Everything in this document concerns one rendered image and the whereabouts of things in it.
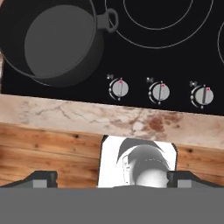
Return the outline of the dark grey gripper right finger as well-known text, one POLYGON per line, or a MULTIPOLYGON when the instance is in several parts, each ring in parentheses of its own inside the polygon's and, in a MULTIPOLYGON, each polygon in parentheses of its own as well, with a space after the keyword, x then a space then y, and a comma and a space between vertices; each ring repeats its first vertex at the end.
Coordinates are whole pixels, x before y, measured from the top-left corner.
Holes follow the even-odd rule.
POLYGON ((222 185, 218 185, 201 178, 190 171, 168 171, 167 172, 168 183, 170 188, 201 188, 201 187, 214 187, 222 188, 222 185))

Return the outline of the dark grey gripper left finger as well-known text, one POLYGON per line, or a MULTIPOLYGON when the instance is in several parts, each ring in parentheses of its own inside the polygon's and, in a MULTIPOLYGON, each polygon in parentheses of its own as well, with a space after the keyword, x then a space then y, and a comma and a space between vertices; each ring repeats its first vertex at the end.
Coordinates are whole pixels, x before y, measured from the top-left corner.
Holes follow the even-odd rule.
POLYGON ((18 181, 3 185, 3 188, 57 188, 58 173, 56 171, 34 171, 18 181))

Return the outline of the dark grey cooking pot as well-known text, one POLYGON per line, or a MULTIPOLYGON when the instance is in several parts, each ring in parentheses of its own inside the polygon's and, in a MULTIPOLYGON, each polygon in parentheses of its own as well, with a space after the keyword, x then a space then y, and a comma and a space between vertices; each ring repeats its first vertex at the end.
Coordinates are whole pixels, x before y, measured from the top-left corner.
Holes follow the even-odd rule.
POLYGON ((22 75, 52 87, 83 82, 99 66, 113 9, 98 15, 93 0, 3 0, 0 51, 22 75))

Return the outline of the wooden cupboard front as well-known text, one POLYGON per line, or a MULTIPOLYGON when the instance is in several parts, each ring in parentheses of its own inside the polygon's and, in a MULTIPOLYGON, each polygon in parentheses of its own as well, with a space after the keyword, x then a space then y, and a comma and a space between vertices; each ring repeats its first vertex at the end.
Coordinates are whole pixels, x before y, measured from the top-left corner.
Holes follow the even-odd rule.
MULTIPOLYGON (((102 136, 0 122, 0 186, 36 170, 56 171, 59 187, 95 187, 102 136)), ((224 186, 224 150, 178 146, 178 168, 224 186)))

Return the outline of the white and black round object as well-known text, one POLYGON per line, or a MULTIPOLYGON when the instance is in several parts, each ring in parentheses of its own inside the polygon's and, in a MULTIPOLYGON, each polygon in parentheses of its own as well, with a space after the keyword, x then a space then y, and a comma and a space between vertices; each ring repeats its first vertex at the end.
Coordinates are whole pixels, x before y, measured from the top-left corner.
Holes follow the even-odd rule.
POLYGON ((162 162, 169 171, 177 168, 178 152, 173 143, 104 136, 101 141, 101 156, 98 188, 130 186, 134 184, 134 163, 146 152, 145 158, 162 162))

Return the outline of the grey hob knob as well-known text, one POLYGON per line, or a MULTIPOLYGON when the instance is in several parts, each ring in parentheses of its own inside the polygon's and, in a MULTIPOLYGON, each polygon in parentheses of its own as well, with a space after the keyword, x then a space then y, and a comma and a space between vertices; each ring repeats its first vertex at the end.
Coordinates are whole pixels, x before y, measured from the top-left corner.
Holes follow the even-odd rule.
POLYGON ((169 87, 164 82, 157 81, 150 85, 148 96, 153 103, 160 105, 169 98, 170 93, 169 87))
POLYGON ((203 109, 214 100, 214 91, 206 84, 198 85, 192 89, 190 100, 194 107, 203 109))
POLYGON ((128 92, 129 85, 123 78, 116 78, 108 85, 108 93, 116 101, 120 101, 128 92))

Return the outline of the black glass hob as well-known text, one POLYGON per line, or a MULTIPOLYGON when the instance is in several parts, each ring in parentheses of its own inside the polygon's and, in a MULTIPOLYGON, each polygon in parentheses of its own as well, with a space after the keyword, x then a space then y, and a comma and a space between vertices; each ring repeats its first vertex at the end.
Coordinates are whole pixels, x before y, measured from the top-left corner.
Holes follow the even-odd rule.
POLYGON ((83 82, 52 87, 26 77, 3 59, 2 92, 33 96, 224 116, 224 0, 93 0, 96 13, 113 9, 113 33, 103 33, 99 66, 83 82), (116 101, 109 83, 123 78, 129 92, 116 101), (148 96, 162 81, 170 89, 160 105, 148 96), (193 88, 208 85, 213 101, 203 109, 192 105, 193 88))

